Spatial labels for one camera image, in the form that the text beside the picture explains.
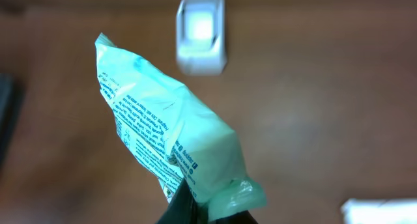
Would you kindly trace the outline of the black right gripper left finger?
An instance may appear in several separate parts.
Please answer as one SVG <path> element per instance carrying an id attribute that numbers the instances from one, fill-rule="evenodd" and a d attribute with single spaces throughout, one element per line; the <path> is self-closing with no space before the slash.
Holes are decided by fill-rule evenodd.
<path id="1" fill-rule="evenodd" d="M 200 207 L 192 196 L 186 183 L 182 180 L 167 210 L 156 224 L 207 224 L 207 211 Z"/>

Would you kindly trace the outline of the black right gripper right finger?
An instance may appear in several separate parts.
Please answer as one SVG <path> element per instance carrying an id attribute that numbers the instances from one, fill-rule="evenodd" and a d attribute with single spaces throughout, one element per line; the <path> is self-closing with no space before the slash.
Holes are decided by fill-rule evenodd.
<path id="1" fill-rule="evenodd" d="M 258 222 L 248 211 L 244 211 L 229 217 L 209 221 L 208 224 L 258 224 Z"/>

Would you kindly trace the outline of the mint green wipes pack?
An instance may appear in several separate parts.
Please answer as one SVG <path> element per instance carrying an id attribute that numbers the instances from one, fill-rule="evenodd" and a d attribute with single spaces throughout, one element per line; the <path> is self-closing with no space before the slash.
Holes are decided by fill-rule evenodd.
<path id="1" fill-rule="evenodd" d="M 208 221 L 266 204 L 246 171 L 237 133 L 188 87 L 108 37 L 95 42 L 100 92 L 116 131 L 170 203 L 185 189 Z"/>

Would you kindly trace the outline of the white tube gold cap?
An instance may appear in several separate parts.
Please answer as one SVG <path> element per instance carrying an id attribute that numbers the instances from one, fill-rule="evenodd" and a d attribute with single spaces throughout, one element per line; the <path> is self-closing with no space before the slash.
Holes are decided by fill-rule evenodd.
<path id="1" fill-rule="evenodd" d="M 346 224 L 416 224 L 416 199 L 349 199 L 341 213 Z"/>

